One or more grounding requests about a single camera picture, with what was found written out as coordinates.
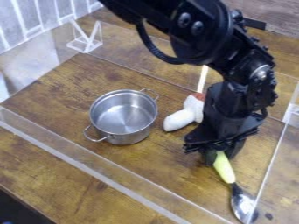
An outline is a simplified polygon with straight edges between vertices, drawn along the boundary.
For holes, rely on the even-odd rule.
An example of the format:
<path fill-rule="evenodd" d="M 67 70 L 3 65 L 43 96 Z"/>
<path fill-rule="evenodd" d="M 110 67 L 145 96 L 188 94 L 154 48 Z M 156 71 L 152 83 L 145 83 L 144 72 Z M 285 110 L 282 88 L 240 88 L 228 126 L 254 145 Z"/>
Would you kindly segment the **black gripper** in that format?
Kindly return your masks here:
<path fill-rule="evenodd" d="M 198 151 L 202 162 L 212 166 L 216 151 L 224 151 L 228 159 L 240 152 L 246 137 L 257 133 L 257 127 L 266 117 L 261 108 L 256 113 L 245 102 L 246 88 L 222 81 L 209 86 L 200 125 L 184 137 L 186 153 Z"/>

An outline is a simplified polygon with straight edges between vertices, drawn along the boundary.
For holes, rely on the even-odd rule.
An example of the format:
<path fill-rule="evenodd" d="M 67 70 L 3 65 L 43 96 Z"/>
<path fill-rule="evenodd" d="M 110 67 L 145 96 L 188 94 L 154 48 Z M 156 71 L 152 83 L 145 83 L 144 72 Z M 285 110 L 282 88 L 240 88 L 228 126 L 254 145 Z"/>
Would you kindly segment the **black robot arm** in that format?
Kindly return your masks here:
<path fill-rule="evenodd" d="M 184 137 L 206 166 L 221 151 L 233 158 L 257 133 L 277 98 L 273 57 L 246 34 L 238 10 L 220 0 L 98 0 L 134 26 L 144 46 L 164 62 L 212 68 L 222 81 L 210 85 L 202 121 Z"/>

